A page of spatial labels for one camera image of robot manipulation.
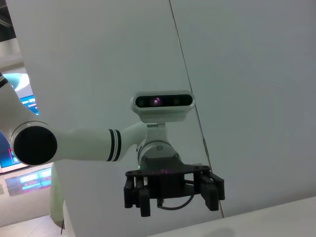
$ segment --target camera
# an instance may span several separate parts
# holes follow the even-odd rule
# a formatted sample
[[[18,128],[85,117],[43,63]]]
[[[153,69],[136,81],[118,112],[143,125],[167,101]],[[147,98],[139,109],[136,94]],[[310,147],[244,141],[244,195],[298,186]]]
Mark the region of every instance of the camera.
[[[132,110],[144,123],[183,121],[194,105],[194,95],[188,90],[139,92],[131,101]]]

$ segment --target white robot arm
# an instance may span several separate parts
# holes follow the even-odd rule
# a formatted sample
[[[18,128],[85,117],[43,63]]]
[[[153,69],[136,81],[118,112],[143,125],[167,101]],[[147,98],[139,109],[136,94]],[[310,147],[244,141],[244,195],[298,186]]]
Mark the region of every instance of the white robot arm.
[[[0,131],[24,164],[41,165],[61,159],[119,161],[147,134],[140,122],[123,131],[60,131],[27,109],[0,73]]]

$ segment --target floor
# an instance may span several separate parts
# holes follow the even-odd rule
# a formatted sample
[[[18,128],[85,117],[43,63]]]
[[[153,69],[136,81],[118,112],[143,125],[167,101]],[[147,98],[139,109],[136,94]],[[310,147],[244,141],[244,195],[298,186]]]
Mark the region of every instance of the floor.
[[[46,164],[0,175],[0,227],[49,215],[50,167]],[[1,231],[0,237],[7,236]]]
[[[60,237],[61,229],[49,216],[0,228],[1,237]]]

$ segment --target cable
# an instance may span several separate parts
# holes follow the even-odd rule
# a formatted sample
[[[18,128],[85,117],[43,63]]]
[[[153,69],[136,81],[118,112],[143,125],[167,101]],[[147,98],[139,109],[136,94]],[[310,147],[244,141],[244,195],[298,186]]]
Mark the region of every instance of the cable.
[[[185,206],[187,206],[193,199],[194,195],[192,195],[189,200],[187,200],[184,204],[182,204],[181,206],[178,206],[178,207],[165,207],[165,206],[162,206],[162,202],[163,202],[163,199],[160,200],[161,204],[158,204],[157,207],[160,208],[160,209],[163,209],[163,210],[167,210],[167,211],[175,211],[175,210],[179,210]]]

